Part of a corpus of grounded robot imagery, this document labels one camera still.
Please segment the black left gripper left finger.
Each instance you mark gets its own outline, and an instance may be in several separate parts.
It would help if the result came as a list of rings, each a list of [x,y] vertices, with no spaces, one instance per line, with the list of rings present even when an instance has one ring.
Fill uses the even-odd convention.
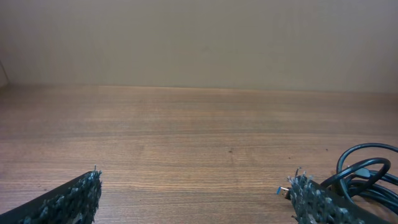
[[[94,169],[1,214],[1,224],[92,224],[99,208],[102,172]]]

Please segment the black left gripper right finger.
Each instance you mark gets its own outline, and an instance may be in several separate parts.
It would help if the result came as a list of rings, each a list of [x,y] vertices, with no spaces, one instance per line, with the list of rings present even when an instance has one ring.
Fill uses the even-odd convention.
[[[351,196],[369,195],[367,189],[387,175],[388,168],[383,167],[371,172],[368,181],[359,186],[353,193],[348,192],[348,184],[344,178],[359,167],[347,167],[337,172],[322,184],[318,184],[306,175],[296,174],[288,177],[291,187],[286,189],[286,199],[292,202],[298,223],[386,223],[382,218],[357,206]]]

